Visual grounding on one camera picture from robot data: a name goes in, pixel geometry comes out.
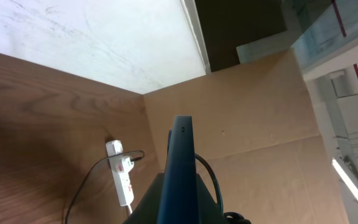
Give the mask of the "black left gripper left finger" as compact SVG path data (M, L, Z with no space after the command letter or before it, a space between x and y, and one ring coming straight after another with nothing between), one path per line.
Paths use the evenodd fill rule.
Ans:
M129 215L123 224L156 224L160 198L163 188L164 173L157 174L156 178L146 191L136 209Z

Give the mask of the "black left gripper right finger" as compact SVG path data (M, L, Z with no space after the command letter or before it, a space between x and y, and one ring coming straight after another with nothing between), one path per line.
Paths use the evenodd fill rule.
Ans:
M201 224L227 224L227 220L219 211L208 188L205 186L199 174L196 175L198 208Z

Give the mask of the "blue smartphone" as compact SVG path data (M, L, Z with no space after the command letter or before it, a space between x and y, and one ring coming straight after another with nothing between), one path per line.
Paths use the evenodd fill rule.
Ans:
M170 132L157 223L199 223L191 116L178 115Z

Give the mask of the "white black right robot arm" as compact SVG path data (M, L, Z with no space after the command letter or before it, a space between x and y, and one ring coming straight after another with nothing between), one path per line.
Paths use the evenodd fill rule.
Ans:
M206 168L206 170L209 173L209 176L213 182L214 185L214 191L216 194L216 204L219 208L219 211L221 215L230 223L230 224L251 224L251 221L248 219L245 219L241 214L236 212L226 212L224 213L224 206L223 206L223 198L221 194L221 189L219 186L219 182L217 180L217 177L215 173L213 172L211 166L208 164L206 160L204 160L200 155L195 154L195 159L200 161L202 165Z

